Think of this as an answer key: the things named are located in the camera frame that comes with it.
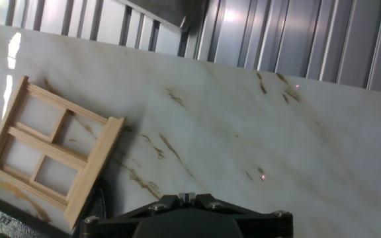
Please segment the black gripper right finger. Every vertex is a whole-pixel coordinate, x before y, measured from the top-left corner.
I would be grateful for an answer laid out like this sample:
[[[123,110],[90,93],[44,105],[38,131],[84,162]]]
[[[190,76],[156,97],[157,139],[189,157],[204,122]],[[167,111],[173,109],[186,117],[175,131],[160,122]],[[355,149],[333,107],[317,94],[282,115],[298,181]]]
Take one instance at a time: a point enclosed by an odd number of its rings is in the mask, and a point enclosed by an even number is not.
[[[211,194],[199,194],[195,208],[231,218],[243,237],[293,237],[293,215],[284,210],[260,213],[216,199]]]

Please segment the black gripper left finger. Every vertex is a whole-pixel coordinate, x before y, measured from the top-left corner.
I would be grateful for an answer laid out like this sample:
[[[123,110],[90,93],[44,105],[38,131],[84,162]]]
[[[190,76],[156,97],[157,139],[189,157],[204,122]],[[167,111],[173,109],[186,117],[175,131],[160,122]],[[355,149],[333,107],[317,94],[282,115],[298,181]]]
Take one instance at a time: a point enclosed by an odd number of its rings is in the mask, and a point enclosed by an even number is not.
[[[139,224],[145,219],[179,208],[177,195],[164,195],[158,201],[110,219],[87,217],[79,226],[80,238],[133,237]]]

